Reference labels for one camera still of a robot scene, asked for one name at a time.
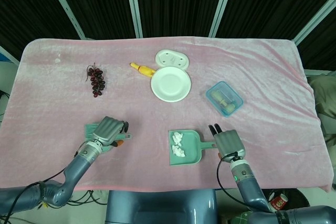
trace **robot finger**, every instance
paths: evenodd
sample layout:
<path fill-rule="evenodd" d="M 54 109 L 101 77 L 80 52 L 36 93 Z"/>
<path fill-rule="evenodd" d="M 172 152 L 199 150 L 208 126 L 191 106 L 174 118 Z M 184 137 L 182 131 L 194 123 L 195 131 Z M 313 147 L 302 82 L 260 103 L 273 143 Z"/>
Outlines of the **robot finger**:
<path fill-rule="evenodd" d="M 215 128 L 216 128 L 218 133 L 222 132 L 221 127 L 217 123 L 215 123 Z"/>
<path fill-rule="evenodd" d="M 124 125 L 122 126 L 119 133 L 121 133 L 122 131 L 125 131 L 125 133 L 126 133 L 128 131 L 129 124 L 128 124 L 128 122 L 124 122 L 124 121 L 122 121 L 122 122 L 123 122 Z"/>
<path fill-rule="evenodd" d="M 209 129 L 210 129 L 210 131 L 211 131 L 212 136 L 214 136 L 214 135 L 217 134 L 215 128 L 214 128 L 212 125 L 209 125 Z"/>

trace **pink blanket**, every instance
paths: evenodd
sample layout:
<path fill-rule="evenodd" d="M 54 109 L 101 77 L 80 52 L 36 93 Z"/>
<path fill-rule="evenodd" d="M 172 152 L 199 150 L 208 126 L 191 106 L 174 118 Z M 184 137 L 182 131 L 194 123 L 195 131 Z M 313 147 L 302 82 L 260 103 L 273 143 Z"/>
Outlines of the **pink blanket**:
<path fill-rule="evenodd" d="M 161 49 L 183 52 L 192 88 L 177 103 L 159 100 L 150 78 L 129 66 L 157 69 Z M 107 87 L 94 98 L 85 82 L 96 63 Z M 222 117 L 205 92 L 226 81 L 243 98 L 242 108 Z M 130 123 L 133 139 L 102 154 L 76 190 L 169 191 L 218 188 L 218 150 L 198 164 L 169 166 L 168 131 L 197 130 L 213 138 L 208 124 L 236 129 L 262 188 L 322 187 L 333 171 L 293 42 L 268 39 L 170 37 L 80 41 L 40 39 L 22 57 L 0 131 L 0 187 L 24 186 L 64 168 L 85 139 L 85 124 L 105 115 Z M 226 188 L 236 187 L 229 165 L 221 169 Z"/>

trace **teal dustpan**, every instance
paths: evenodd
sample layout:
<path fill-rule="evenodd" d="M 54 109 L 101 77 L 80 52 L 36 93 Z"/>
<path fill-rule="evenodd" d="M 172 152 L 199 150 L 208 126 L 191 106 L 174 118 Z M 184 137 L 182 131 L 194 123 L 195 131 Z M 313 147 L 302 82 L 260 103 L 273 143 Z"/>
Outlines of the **teal dustpan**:
<path fill-rule="evenodd" d="M 173 154 L 174 132 L 183 134 L 180 147 L 185 157 L 178 157 Z M 202 150 L 217 148 L 216 142 L 201 142 L 200 135 L 193 130 L 169 131 L 169 156 L 170 165 L 191 165 L 198 163 L 202 158 Z"/>

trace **yellow toy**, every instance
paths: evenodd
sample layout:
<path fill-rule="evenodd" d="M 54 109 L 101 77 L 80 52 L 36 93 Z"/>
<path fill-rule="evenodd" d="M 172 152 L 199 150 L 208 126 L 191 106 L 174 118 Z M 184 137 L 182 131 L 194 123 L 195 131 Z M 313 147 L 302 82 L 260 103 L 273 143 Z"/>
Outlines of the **yellow toy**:
<path fill-rule="evenodd" d="M 131 67 L 137 69 L 140 73 L 142 73 L 145 76 L 148 77 L 153 77 L 153 74 L 155 73 L 154 69 L 151 69 L 149 67 L 146 66 L 139 66 L 137 64 L 135 64 L 134 62 L 131 63 Z"/>
<path fill-rule="evenodd" d="M 225 99 L 223 98 L 222 93 L 219 90 L 213 91 L 211 93 L 211 96 L 220 104 L 223 106 L 223 109 L 226 110 L 228 114 L 232 113 L 236 106 L 233 103 L 228 104 Z"/>

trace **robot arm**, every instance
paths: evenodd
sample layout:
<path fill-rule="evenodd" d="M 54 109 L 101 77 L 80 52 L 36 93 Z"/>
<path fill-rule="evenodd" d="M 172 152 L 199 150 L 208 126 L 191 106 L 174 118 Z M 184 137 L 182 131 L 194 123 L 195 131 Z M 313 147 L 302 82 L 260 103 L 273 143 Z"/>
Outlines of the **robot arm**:
<path fill-rule="evenodd" d="M 249 164 L 243 159 L 246 151 L 237 132 L 222 132 L 218 124 L 214 126 L 209 125 L 209 128 L 219 153 L 223 161 L 230 163 L 239 192 L 244 202 L 254 211 L 249 216 L 248 224 L 336 224 L 336 209 L 326 206 L 270 212 Z"/>
<path fill-rule="evenodd" d="M 63 206 L 70 199 L 74 187 L 81 179 L 91 164 L 102 152 L 103 146 L 118 146 L 114 141 L 116 135 L 128 129 L 128 123 L 105 117 L 93 133 L 93 140 L 86 142 L 78 154 L 65 168 L 65 182 L 59 183 L 54 180 L 38 182 L 24 190 L 25 187 L 0 189 L 0 215 L 6 215 L 15 198 L 20 195 L 12 212 L 33 209 L 41 201 L 54 206 Z"/>

